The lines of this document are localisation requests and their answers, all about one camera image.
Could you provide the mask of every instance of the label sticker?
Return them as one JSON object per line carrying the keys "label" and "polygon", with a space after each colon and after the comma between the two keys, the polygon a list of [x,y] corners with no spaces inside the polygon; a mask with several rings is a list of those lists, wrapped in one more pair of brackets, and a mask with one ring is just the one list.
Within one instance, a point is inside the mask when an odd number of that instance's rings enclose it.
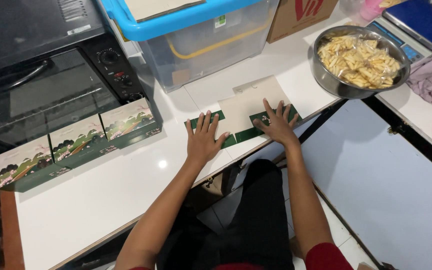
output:
{"label": "label sticker", "polygon": [[219,28],[226,24],[226,15],[214,18],[214,27]]}
{"label": "label sticker", "polygon": [[72,29],[71,31],[68,31],[68,36],[70,36],[70,35],[72,35],[72,34],[79,33],[79,32],[83,32],[83,31],[85,31],[85,30],[87,30],[87,29],[89,29],[89,28],[91,28],[91,25],[90,25],[90,24],[85,25],[85,26],[78,27],[78,28],[76,28],[76,29]]}

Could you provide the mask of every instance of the blue scale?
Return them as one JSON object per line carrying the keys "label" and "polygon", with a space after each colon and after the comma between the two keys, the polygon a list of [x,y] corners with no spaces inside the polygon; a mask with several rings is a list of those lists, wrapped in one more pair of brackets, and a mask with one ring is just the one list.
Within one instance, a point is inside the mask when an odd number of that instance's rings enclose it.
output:
{"label": "blue scale", "polygon": [[387,8],[367,28],[393,40],[412,63],[432,56],[432,5],[425,0]]}

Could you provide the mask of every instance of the metal bowl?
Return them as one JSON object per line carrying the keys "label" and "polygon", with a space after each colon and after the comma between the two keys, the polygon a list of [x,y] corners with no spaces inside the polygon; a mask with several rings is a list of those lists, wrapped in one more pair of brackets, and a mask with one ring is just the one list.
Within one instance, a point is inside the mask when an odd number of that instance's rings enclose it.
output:
{"label": "metal bowl", "polygon": [[[363,40],[378,40],[379,42],[377,48],[387,48],[389,55],[401,63],[401,69],[399,70],[397,76],[393,79],[393,85],[391,87],[383,89],[368,89],[358,87],[357,85],[341,80],[340,78],[334,76],[329,70],[327,70],[319,58],[318,48],[329,42],[331,37],[340,37],[346,35],[358,35]],[[311,69],[316,81],[329,93],[345,99],[364,99],[377,93],[400,87],[410,76],[410,65],[411,62],[406,54],[393,41],[361,26],[342,25],[329,28],[318,36],[313,45]]]}

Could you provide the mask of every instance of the oven door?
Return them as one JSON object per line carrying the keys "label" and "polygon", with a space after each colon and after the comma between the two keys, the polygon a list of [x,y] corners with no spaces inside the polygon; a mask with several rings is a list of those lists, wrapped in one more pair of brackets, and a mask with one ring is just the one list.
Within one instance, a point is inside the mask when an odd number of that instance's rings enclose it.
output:
{"label": "oven door", "polygon": [[0,73],[0,152],[120,106],[80,50]]}

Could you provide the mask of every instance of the box with mountain illustration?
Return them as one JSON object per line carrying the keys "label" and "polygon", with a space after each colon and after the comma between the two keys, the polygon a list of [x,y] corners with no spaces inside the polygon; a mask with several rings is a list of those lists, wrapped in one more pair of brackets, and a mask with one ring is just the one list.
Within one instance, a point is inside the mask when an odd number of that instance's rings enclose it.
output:
{"label": "box with mountain illustration", "polygon": [[54,164],[45,135],[0,154],[0,190],[25,192],[69,170]]}
{"label": "box with mountain illustration", "polygon": [[101,114],[108,141],[124,148],[161,132],[146,98]]}
{"label": "box with mountain illustration", "polygon": [[56,164],[72,169],[116,150],[108,142],[98,114],[51,132],[49,140]]}

